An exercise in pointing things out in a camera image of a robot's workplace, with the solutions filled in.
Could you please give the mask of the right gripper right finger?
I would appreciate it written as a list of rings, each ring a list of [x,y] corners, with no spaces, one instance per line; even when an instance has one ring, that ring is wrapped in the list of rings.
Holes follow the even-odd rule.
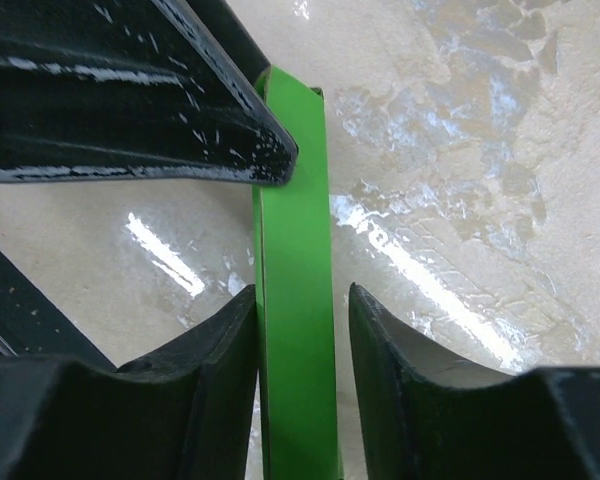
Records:
[[[600,366],[484,367],[356,284],[349,329],[370,478],[600,479]]]

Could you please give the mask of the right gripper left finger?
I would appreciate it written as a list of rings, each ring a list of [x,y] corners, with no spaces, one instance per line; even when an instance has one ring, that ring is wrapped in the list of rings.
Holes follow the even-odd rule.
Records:
[[[0,479],[241,479],[258,369],[256,298],[113,372],[0,356]]]

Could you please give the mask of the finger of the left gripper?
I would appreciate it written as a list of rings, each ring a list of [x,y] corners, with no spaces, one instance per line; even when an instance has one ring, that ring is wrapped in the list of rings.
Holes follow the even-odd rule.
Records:
[[[188,0],[244,77],[255,85],[271,63],[225,0]]]
[[[187,1],[1,0],[0,183],[283,185],[298,147],[257,83]]]

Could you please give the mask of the green paper box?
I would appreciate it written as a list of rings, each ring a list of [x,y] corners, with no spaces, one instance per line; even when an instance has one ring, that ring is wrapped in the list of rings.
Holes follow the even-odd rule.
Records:
[[[338,479],[323,94],[278,67],[259,89],[299,148],[288,183],[253,190],[263,475]]]

